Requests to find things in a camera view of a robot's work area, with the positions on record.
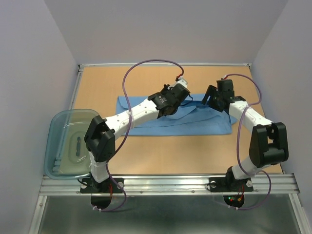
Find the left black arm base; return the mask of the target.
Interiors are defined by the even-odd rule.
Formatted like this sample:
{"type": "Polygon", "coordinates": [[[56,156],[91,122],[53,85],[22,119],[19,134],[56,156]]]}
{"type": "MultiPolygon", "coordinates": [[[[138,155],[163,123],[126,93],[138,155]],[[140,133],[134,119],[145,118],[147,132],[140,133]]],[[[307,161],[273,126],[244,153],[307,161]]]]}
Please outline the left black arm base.
{"type": "Polygon", "coordinates": [[[121,194],[121,185],[124,184],[123,178],[116,178],[114,183],[110,178],[102,183],[97,183],[92,178],[83,178],[80,182],[81,194],[121,194]]]}

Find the light blue long sleeve shirt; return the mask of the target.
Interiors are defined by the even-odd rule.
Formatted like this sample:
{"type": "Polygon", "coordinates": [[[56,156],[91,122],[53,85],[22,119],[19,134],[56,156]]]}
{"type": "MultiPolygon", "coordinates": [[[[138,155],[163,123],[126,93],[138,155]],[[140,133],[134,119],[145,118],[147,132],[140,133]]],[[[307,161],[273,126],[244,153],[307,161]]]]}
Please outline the light blue long sleeve shirt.
{"type": "Polygon", "coordinates": [[[130,136],[203,136],[228,135],[237,119],[225,111],[217,111],[201,103],[204,95],[186,97],[173,115],[160,115],[149,97],[119,96],[116,114],[131,111],[130,136]]]}

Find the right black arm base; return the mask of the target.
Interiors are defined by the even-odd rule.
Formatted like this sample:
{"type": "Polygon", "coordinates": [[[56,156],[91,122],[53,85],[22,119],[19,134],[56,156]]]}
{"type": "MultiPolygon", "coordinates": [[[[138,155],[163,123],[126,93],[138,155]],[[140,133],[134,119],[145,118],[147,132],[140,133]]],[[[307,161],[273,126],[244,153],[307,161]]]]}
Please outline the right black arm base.
{"type": "Polygon", "coordinates": [[[207,190],[212,193],[253,192],[253,185],[247,185],[249,179],[229,181],[225,177],[214,176],[208,179],[207,190]]]}

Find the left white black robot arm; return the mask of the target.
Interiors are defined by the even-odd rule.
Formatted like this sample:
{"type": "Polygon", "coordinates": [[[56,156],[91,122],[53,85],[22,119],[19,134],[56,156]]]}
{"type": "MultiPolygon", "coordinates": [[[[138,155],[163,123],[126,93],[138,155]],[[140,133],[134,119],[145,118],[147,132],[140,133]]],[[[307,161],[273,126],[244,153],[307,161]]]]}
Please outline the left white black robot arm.
{"type": "Polygon", "coordinates": [[[187,86],[188,83],[184,79],[173,85],[165,85],[160,92],[150,95],[124,112],[106,118],[98,115],[91,120],[84,141],[91,162],[91,187],[96,193],[108,190],[107,164],[117,153],[116,140],[129,134],[136,126],[175,114],[190,94],[187,86]]]}

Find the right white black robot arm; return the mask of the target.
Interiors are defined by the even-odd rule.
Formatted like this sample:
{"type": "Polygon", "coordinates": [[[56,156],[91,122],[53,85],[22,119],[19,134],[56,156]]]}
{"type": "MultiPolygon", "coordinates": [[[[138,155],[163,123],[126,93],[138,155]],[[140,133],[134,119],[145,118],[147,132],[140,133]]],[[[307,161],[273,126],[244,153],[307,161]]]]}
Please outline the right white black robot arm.
{"type": "Polygon", "coordinates": [[[226,112],[251,133],[248,156],[230,167],[225,176],[209,178],[207,189],[213,193],[253,190],[251,178],[266,167],[288,160],[288,140],[285,124],[272,122],[255,111],[243,97],[234,94],[230,79],[210,85],[202,100],[214,110],[226,112]]]}

